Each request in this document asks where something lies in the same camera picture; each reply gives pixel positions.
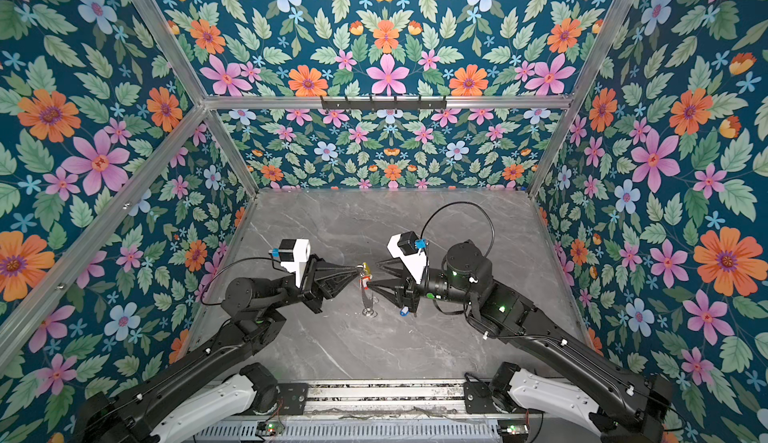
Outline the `large keyring with yellow sleeve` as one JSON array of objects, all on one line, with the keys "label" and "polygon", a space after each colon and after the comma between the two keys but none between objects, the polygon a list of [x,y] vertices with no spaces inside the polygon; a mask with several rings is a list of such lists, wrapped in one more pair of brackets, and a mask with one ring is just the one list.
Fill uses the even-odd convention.
[{"label": "large keyring with yellow sleeve", "polygon": [[[370,281],[368,282],[368,286],[369,286],[369,284],[372,281],[372,272],[370,270],[369,265],[363,262],[358,266],[358,268],[360,269],[359,287],[360,287],[361,276],[368,276],[370,278]],[[373,298],[373,294],[370,287],[367,291],[363,291],[360,288],[360,294],[361,294],[361,301],[363,304],[362,314],[367,318],[375,318],[377,316],[377,313],[374,309],[374,298]]]}]

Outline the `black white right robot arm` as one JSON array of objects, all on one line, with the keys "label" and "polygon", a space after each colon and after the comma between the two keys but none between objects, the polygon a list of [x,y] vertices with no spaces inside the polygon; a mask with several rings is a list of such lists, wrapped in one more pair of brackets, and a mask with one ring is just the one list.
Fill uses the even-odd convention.
[{"label": "black white right robot arm", "polygon": [[429,265],[424,241],[396,235],[381,268],[387,280],[369,289],[402,312],[421,299],[461,305],[460,315],[487,339],[510,344],[555,370],[545,378],[503,364],[489,385],[499,403],[537,410],[578,425],[603,442],[660,442],[674,394],[662,375],[636,374],[611,362],[557,325],[533,301],[501,283],[493,265],[470,240],[449,248],[441,265]]}]

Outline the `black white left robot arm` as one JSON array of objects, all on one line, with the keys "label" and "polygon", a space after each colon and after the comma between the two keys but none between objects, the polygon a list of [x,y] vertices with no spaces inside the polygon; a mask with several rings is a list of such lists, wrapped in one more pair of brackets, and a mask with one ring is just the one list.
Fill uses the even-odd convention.
[{"label": "black white left robot arm", "polygon": [[276,378],[251,357],[286,323],[280,308],[303,303],[314,313],[361,275],[311,256],[302,273],[233,279],[220,303],[225,322],[207,341],[146,382],[114,397],[98,393],[80,408],[75,442],[183,442],[229,416],[276,404]]}]

